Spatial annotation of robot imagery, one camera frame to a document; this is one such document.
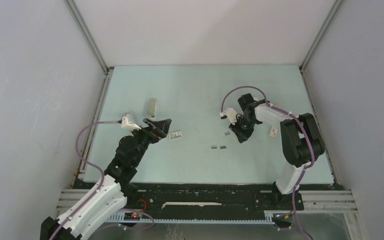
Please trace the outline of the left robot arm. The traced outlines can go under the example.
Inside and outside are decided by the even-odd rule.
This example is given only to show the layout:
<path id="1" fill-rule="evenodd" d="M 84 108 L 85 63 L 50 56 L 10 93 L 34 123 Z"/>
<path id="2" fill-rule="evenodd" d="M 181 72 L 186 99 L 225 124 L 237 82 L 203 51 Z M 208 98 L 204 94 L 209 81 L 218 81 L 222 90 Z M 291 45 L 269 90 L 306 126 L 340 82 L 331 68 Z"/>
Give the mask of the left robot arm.
<path id="1" fill-rule="evenodd" d="M 135 124 L 128 113 L 117 121 L 131 135 L 119 140 L 105 170 L 89 164 L 100 172 L 98 182 L 67 211 L 42 222 L 41 240 L 87 240 L 116 211 L 136 206 L 138 188 L 131 181 L 149 145 L 167 137 L 172 120 L 143 122 L 146 126 Z"/>

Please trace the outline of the beige stapler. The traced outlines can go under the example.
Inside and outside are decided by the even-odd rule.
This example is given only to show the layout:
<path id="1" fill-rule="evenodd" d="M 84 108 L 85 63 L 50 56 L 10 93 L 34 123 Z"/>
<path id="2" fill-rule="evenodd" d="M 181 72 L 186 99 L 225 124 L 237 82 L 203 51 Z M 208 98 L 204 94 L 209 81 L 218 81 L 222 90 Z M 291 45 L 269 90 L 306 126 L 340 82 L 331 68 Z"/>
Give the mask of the beige stapler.
<path id="1" fill-rule="evenodd" d="M 156 119 L 156 114 L 157 114 L 157 100 L 155 98 L 152 98 L 150 101 L 149 101 L 149 111 L 148 111 L 148 114 L 149 114 L 149 118 L 151 120 L 155 120 Z"/>

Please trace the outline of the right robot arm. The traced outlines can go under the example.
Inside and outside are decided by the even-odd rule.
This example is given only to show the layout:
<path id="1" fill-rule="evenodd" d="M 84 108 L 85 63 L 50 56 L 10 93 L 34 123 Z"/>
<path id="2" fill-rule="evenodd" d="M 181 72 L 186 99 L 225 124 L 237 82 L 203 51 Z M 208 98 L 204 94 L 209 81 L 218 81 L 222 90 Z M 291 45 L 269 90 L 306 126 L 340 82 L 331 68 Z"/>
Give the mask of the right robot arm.
<path id="1" fill-rule="evenodd" d="M 265 99 L 255 99 L 250 93 L 242 95 L 238 103 L 242 113 L 226 108 L 221 110 L 220 117 L 230 121 L 229 129 L 240 143 L 247 141 L 255 126 L 263 123 L 280 132 L 286 164 L 274 183 L 277 191 L 271 194 L 270 201 L 275 208 L 284 209 L 291 202 L 290 194 L 299 189 L 303 173 L 325 152 L 315 118 L 311 113 L 295 116 Z"/>

